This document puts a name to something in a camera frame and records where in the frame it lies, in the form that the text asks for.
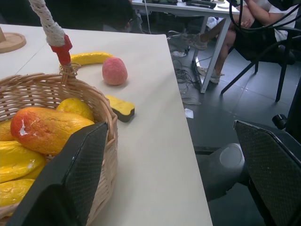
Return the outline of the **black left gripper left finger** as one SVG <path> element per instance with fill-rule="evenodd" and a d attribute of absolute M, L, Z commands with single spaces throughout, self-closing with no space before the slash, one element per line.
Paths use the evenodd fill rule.
<path fill-rule="evenodd" d="M 6 224 L 86 225 L 101 175 L 107 131 L 107 123 L 99 122 L 73 133 Z"/>

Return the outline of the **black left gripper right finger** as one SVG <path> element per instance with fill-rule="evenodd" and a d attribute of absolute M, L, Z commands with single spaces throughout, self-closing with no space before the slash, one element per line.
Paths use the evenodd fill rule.
<path fill-rule="evenodd" d="M 249 188 L 265 222 L 301 224 L 301 145 L 287 132 L 236 120 L 236 131 L 250 177 Z"/>

